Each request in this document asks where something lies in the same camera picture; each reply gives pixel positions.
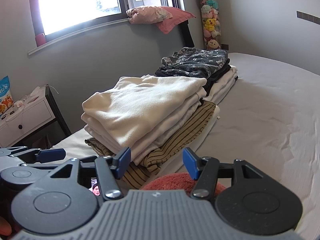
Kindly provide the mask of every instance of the mattress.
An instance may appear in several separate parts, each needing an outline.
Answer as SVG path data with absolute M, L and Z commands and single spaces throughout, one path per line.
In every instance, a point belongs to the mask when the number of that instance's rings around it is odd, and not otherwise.
M 245 159 L 292 190 L 303 203 L 296 232 L 313 240 L 320 234 L 320 76 L 262 57 L 230 53 L 229 58 L 239 79 L 219 103 L 221 118 L 213 129 L 208 126 L 206 138 L 193 141 L 196 153 L 227 163 Z M 85 131 L 72 136 L 57 145 L 68 158 L 94 154 L 83 142 Z M 176 154 L 158 176 L 182 166 Z

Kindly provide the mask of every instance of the window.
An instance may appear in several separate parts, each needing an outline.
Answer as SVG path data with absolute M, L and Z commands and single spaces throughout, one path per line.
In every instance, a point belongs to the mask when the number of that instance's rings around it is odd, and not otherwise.
M 127 18 L 126 10 L 142 6 L 175 6 L 177 0 L 30 0 L 35 34 L 51 41 L 68 33 Z

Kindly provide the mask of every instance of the stack of folded clothes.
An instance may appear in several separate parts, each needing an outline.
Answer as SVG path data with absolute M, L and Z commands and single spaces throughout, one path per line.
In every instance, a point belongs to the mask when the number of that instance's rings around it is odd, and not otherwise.
M 228 53 L 222 49 L 211 51 L 183 48 L 161 60 L 155 75 L 158 77 L 188 76 L 206 78 L 204 100 L 219 103 L 237 80 L 237 69 L 229 65 Z
M 194 140 L 219 108 L 206 96 L 205 78 L 122 77 L 114 88 L 83 103 L 81 119 L 99 155 L 131 148 L 124 180 L 140 188 L 161 164 Z

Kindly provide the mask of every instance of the black hair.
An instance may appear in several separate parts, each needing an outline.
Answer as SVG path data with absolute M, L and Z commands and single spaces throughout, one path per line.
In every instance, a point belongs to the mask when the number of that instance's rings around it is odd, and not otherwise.
M 93 184 L 93 186 L 92 186 L 92 191 L 94 190 L 94 188 L 95 187 L 97 187 L 98 186 L 98 183 L 96 183 L 96 184 Z

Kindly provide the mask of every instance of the window sill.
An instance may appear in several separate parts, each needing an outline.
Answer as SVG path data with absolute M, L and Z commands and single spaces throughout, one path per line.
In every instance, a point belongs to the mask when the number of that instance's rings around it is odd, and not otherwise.
M 117 24 L 117 23 L 122 23 L 122 22 L 126 22 L 126 21 L 128 21 L 127 18 L 126 18 L 126 19 L 117 20 L 117 21 L 102 23 L 102 24 L 99 24 L 99 25 L 95 25 L 95 26 L 91 26 L 91 27 L 84 28 L 84 29 L 82 29 L 82 30 L 79 30 L 79 31 L 76 31 L 76 32 L 73 32 L 73 33 L 69 33 L 69 34 L 67 34 L 67 35 L 64 35 L 64 36 L 61 36 L 61 37 L 59 37 L 59 38 L 57 38 L 57 39 L 54 39 L 54 40 L 52 40 L 52 41 L 49 41 L 49 42 L 47 42 L 46 44 L 41 45 L 41 46 L 39 46 L 39 47 L 37 47 L 37 48 L 29 51 L 29 52 L 28 52 L 28 56 L 30 56 L 30 55 L 32 55 L 32 54 L 40 51 L 41 49 L 46 48 L 46 47 L 48 47 L 48 46 L 50 46 L 50 45 L 52 45 L 52 44 L 55 44 L 55 43 L 57 43 L 57 42 L 59 42 L 59 41 L 62 41 L 62 40 L 64 40 L 64 39 L 67 39 L 67 38 L 69 38 L 69 37 L 78 35 L 78 34 L 80 34 L 80 33 L 84 33 L 84 32 L 87 32 L 87 31 L 90 31 L 90 30 L 94 30 L 94 29 L 97 29 L 97 28 L 100 28 L 100 27 L 104 27 L 104 26 L 108 26 L 108 25 L 112 25 L 112 24 Z

